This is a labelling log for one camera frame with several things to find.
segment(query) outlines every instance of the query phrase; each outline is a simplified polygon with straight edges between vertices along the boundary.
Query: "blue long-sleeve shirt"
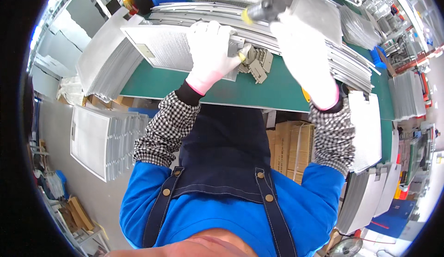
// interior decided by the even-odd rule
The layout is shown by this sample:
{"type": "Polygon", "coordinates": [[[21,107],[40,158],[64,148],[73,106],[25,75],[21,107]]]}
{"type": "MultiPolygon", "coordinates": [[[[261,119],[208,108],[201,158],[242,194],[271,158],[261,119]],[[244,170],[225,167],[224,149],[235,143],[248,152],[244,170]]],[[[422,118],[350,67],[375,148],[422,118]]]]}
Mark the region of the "blue long-sleeve shirt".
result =
{"type": "MultiPolygon", "coordinates": [[[[134,248],[142,247],[148,215],[171,170],[137,162],[120,210],[120,227],[134,248]]],[[[336,224],[342,174],[332,167],[310,164],[302,185],[272,170],[279,206],[290,227],[299,257],[312,256],[329,241],[336,224]]],[[[182,241],[211,228],[239,236],[258,256],[275,256],[270,227],[262,204],[236,198],[189,193],[173,199],[154,246],[182,241]]]]}
{"type": "MultiPolygon", "coordinates": [[[[120,227],[128,242],[142,247],[149,213],[169,166],[200,111],[202,96],[186,82],[167,95],[149,122],[147,134],[136,141],[136,162],[120,210],[120,227]]],[[[348,100],[340,98],[329,111],[310,105],[316,126],[314,147],[319,164],[304,171],[302,185],[272,170],[277,201],[292,232],[298,255],[311,256],[329,240],[336,224],[341,188],[352,163],[354,127],[348,100]]],[[[258,256],[275,256],[273,238],[264,206],[236,198],[216,198],[187,193],[172,199],[154,246],[183,241],[211,228],[223,228],[239,236],[258,256]]]]}

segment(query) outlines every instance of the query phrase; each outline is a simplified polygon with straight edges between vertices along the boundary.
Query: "white plastic bag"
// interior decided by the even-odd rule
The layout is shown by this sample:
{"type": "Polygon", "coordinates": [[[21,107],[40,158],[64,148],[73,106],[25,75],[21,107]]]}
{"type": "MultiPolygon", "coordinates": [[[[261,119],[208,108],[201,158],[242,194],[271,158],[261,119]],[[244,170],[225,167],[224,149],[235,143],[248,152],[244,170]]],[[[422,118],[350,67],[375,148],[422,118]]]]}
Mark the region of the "white plastic bag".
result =
{"type": "Polygon", "coordinates": [[[79,76],[64,77],[60,80],[60,88],[57,92],[57,99],[63,95],[70,105],[81,105],[85,93],[79,76]]]}
{"type": "Polygon", "coordinates": [[[365,20],[346,6],[341,6],[339,11],[342,33],[347,43],[373,50],[376,45],[382,42],[380,35],[375,31],[370,21],[365,20]]]}

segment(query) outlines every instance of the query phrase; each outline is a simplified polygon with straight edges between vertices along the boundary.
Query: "power drill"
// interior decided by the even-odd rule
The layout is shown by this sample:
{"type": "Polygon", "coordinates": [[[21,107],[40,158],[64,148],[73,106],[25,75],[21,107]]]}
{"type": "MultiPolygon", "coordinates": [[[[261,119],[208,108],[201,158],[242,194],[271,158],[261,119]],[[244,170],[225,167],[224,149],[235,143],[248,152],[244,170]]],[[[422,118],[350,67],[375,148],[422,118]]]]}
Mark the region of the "power drill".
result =
{"type": "Polygon", "coordinates": [[[284,0],[261,0],[259,4],[251,5],[244,9],[241,17],[247,24],[260,20],[272,22],[277,21],[278,15],[284,12],[285,9],[284,0]]]}

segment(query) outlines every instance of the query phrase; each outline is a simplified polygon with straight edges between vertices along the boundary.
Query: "green workbench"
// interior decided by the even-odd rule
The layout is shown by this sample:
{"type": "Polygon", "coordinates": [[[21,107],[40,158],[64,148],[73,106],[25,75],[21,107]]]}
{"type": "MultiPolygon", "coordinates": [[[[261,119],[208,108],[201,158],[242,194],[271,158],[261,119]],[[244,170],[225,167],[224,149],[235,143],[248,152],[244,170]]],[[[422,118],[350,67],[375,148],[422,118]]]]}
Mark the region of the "green workbench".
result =
{"type": "MultiPolygon", "coordinates": [[[[367,49],[349,44],[349,47],[371,60],[367,49]]],[[[390,159],[392,143],[392,123],[394,119],[392,99],[389,92],[388,73],[378,70],[381,75],[373,73],[371,82],[375,86],[372,93],[378,95],[383,161],[390,159]]],[[[168,93],[179,88],[187,77],[180,71],[153,68],[146,60],[134,71],[123,88],[121,95],[150,99],[163,99],[168,93]]],[[[201,99],[202,103],[219,105],[239,105],[276,110],[308,112],[300,85],[286,68],[281,56],[274,55],[270,73],[262,84],[255,84],[250,74],[239,73],[236,82],[221,80],[201,99]]]]}

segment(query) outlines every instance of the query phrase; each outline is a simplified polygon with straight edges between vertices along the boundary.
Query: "cardboard box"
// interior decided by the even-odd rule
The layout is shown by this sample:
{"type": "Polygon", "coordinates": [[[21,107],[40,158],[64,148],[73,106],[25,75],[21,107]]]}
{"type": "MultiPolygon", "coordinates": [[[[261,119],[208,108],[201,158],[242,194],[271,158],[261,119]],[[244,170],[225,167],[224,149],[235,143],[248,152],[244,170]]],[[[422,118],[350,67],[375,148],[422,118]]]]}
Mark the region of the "cardboard box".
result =
{"type": "Polygon", "coordinates": [[[88,96],[88,101],[95,107],[100,108],[99,106],[102,105],[102,106],[106,107],[107,109],[111,109],[111,101],[109,103],[105,103],[104,101],[100,100],[95,95],[88,96]]]}
{"type": "Polygon", "coordinates": [[[68,203],[71,206],[71,208],[73,210],[75,210],[77,212],[77,214],[79,214],[79,217],[81,219],[81,222],[79,222],[79,223],[83,224],[83,226],[85,227],[86,230],[93,230],[95,228],[94,224],[92,223],[91,219],[86,214],[85,210],[83,209],[83,207],[80,204],[77,197],[74,196],[74,197],[69,198],[68,203]]]}
{"type": "Polygon", "coordinates": [[[290,134],[290,153],[288,157],[288,170],[304,172],[311,162],[314,140],[314,125],[292,125],[290,134]]]}
{"type": "Polygon", "coordinates": [[[272,169],[274,169],[275,168],[275,165],[274,165],[274,146],[275,146],[275,143],[276,143],[276,131],[274,131],[274,130],[267,130],[266,132],[267,132],[268,145],[270,147],[270,155],[271,155],[270,167],[272,169]]]}
{"type": "Polygon", "coordinates": [[[134,98],[119,96],[119,97],[117,97],[117,99],[114,99],[113,101],[118,103],[119,105],[123,105],[127,108],[131,108],[133,106],[134,98]]]}
{"type": "Polygon", "coordinates": [[[342,236],[339,234],[339,231],[337,229],[333,229],[330,233],[330,240],[327,244],[325,244],[321,250],[325,253],[328,253],[328,251],[335,246],[337,243],[341,241],[342,236]]]}
{"type": "Polygon", "coordinates": [[[79,213],[75,210],[75,208],[72,207],[72,204],[68,202],[68,204],[65,205],[65,208],[71,212],[72,218],[74,219],[74,222],[78,228],[86,228],[85,224],[80,218],[79,213]]]}
{"type": "Polygon", "coordinates": [[[276,124],[276,143],[274,146],[274,165],[275,170],[286,174],[288,165],[288,156],[290,153],[291,127],[301,125],[300,121],[287,121],[276,124]]]}
{"type": "Polygon", "coordinates": [[[66,222],[66,225],[68,226],[68,229],[71,233],[77,232],[80,229],[80,227],[75,223],[74,218],[69,209],[60,208],[59,212],[62,214],[62,217],[66,222]]]}
{"type": "Polygon", "coordinates": [[[301,185],[302,184],[302,177],[304,176],[304,173],[296,171],[296,174],[295,174],[294,170],[287,170],[286,176],[292,180],[294,177],[294,181],[301,185]]]}

